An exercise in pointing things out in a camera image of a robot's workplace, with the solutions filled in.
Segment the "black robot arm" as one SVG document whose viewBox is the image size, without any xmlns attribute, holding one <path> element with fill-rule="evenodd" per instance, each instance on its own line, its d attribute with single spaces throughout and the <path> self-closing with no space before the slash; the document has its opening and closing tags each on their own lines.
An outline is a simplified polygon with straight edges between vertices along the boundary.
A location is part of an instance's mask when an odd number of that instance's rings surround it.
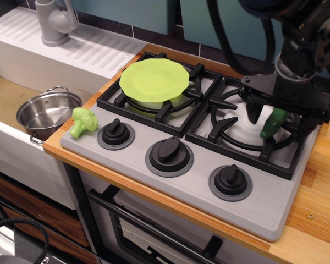
<svg viewBox="0 0 330 264">
<path fill-rule="evenodd" d="M 275 18 L 282 25 L 284 42 L 269 75 L 242 79 L 241 97 L 249 121 L 256 123 L 264 105 L 301 116 L 296 140 L 308 137 L 330 120 L 328 86 L 315 82 L 318 72 L 330 74 L 330 1 L 240 1 L 250 14 Z"/>
</svg>

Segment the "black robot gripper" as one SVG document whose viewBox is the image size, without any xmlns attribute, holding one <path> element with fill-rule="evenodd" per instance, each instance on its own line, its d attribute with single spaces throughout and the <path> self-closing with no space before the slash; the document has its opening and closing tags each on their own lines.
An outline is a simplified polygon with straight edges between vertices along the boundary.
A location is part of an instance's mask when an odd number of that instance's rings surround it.
<svg viewBox="0 0 330 264">
<path fill-rule="evenodd" d="M 258 122 L 264 105 L 298 114 L 302 117 L 298 140 L 304 140 L 330 120 L 330 96 L 315 87 L 314 79 L 314 73 L 298 76 L 283 64 L 272 74 L 243 77 L 249 121 Z"/>
</svg>

